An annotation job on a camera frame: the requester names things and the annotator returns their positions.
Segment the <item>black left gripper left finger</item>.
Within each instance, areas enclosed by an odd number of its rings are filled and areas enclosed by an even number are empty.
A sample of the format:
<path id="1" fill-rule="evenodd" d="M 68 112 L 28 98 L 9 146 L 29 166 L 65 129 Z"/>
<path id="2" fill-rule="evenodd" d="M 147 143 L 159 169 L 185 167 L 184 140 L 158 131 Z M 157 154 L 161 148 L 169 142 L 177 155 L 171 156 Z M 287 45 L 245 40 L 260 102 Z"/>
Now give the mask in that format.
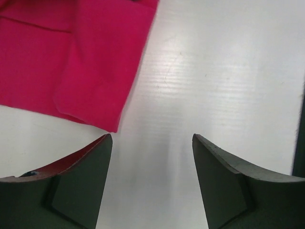
<path id="1" fill-rule="evenodd" d="M 112 154 L 106 134 L 20 177 L 0 180 L 3 229 L 94 229 Z"/>

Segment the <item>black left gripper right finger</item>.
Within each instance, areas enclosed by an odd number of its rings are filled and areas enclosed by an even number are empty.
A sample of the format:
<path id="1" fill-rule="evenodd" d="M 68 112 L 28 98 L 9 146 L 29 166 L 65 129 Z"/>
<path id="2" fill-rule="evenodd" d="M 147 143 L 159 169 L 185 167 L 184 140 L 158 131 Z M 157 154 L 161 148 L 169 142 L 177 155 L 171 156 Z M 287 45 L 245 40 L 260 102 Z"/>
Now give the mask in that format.
<path id="1" fill-rule="evenodd" d="M 303 178 L 259 167 L 199 134 L 193 156 L 209 228 L 304 228 Z"/>

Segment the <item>pink t shirt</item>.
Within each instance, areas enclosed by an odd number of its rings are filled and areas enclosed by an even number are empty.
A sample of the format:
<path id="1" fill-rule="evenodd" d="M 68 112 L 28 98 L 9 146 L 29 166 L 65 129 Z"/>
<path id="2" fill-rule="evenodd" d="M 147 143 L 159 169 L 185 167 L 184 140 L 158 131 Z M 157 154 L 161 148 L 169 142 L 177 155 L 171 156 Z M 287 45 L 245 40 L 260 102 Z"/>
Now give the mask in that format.
<path id="1" fill-rule="evenodd" d="M 117 132 L 156 0 L 3 0 L 0 103 Z"/>

